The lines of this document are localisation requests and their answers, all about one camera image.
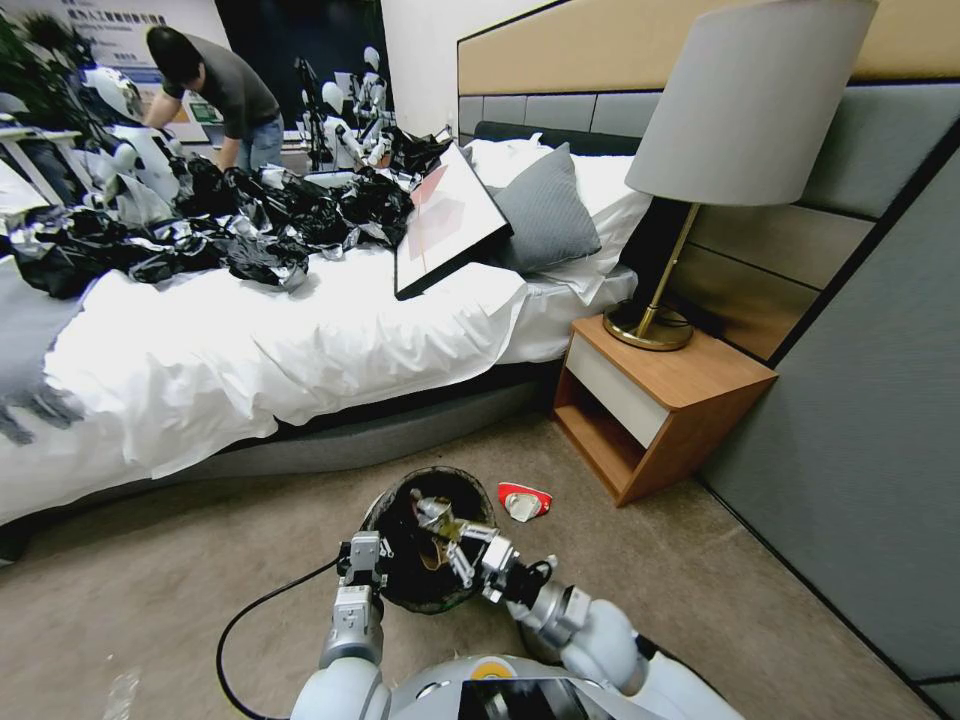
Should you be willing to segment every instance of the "headboard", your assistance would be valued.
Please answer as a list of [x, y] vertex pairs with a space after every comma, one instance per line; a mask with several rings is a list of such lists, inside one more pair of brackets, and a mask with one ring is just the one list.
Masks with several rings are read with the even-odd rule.
[[[632, 154], [691, 22], [731, 4], [566, 0], [464, 38], [461, 141], [543, 131], [580, 154]], [[958, 23], [960, 4], [880, 3], [802, 199], [701, 209], [669, 287], [695, 323], [769, 364], [782, 357], [960, 117]], [[631, 240], [638, 256], [643, 240]]]

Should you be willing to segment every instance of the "carpet floor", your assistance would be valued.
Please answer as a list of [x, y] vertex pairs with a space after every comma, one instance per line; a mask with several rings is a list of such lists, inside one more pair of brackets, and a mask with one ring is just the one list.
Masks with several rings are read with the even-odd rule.
[[[617, 603], [747, 718], [927, 718], [926, 707], [709, 494], [682, 483], [617, 510], [540, 415], [376, 467], [213, 480], [104, 505], [42, 531], [0, 570], [4, 717], [234, 718], [214, 672], [230, 617], [331, 558], [371, 501], [435, 464], [496, 498], [511, 480], [553, 509], [498, 522], [524, 559], [555, 553], [557, 577]], [[331, 573], [237, 626], [227, 673], [258, 712], [288, 715], [329, 626]], [[390, 686], [457, 655], [523, 655], [506, 611], [474, 599], [444, 615], [389, 604]]]

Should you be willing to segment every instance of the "lamp base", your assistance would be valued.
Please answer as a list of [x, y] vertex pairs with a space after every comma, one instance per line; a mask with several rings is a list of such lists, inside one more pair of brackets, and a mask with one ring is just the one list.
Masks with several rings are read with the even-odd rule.
[[603, 311], [603, 327], [617, 340], [644, 350], [679, 350], [690, 342], [693, 326], [683, 315], [666, 308], [658, 309], [646, 332], [639, 335], [637, 329], [645, 311], [646, 308], [624, 300]]

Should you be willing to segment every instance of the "gray t-shirt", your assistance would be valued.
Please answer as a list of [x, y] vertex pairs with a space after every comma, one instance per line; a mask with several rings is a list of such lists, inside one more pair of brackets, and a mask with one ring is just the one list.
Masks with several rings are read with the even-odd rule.
[[[203, 58], [207, 71], [203, 89], [197, 94], [223, 115], [227, 137], [245, 139], [253, 128], [276, 117], [280, 111], [277, 99], [243, 58], [203, 38], [187, 37]], [[179, 100], [184, 89], [164, 78], [163, 91]]]

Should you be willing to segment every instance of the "gray blanket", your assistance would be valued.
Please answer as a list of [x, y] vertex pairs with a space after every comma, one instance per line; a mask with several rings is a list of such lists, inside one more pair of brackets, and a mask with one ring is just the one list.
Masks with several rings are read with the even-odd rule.
[[82, 415], [46, 383], [43, 359], [57, 335], [79, 312], [81, 298], [54, 300], [20, 277], [13, 258], [0, 259], [0, 434], [19, 445], [33, 434], [17, 422], [11, 407], [21, 407], [58, 428]]

